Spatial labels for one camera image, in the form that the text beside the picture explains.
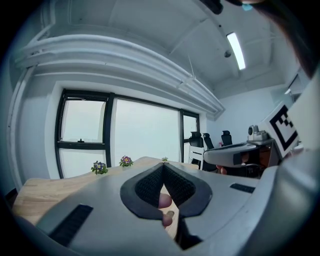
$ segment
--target fluorescent light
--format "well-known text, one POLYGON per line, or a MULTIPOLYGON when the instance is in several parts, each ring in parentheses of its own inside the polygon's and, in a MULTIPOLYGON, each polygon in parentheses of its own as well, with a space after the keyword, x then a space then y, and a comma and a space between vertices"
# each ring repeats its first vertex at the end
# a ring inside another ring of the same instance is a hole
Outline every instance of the fluorescent light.
POLYGON ((232 32, 226 36, 231 44, 231 47, 233 49, 236 61, 238 62, 238 66, 240 70, 243 70, 246 68, 244 55, 242 54, 242 50, 237 38, 236 33, 232 32))

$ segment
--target wooden table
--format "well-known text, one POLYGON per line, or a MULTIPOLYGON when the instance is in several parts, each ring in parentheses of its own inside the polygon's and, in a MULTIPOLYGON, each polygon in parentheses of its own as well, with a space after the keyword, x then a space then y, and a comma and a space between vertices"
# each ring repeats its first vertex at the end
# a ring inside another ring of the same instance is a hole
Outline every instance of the wooden table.
MULTIPOLYGON (((130 168, 144 167, 148 165, 156 165, 160 163, 161 160, 152 157, 141 157, 136 160, 132 167, 126 167, 126 172, 129 172, 130 168)), ((184 166, 188 166, 192 169, 198 169, 195 164, 189 163, 179 163, 184 166)), ((118 175, 123 172, 123 167, 111 167, 106 174, 94 174, 93 172, 88 172, 86 174, 63 179, 41 179, 41 178, 31 178, 26 181, 26 183, 21 188, 19 194, 17 195, 15 202, 13 204, 13 212, 19 215, 32 224, 36 224, 38 220, 55 204, 59 203, 65 199, 70 194, 83 188, 85 185, 93 182, 105 175, 118 175)), ((162 193, 169 194, 166 187, 163 186, 162 193)), ((174 216, 172 218, 173 222, 170 226, 166 227, 168 234, 174 238, 177 233, 178 216, 179 210, 177 206, 172 202, 170 207, 161 209, 162 212, 167 213, 168 211, 173 211, 174 216)))

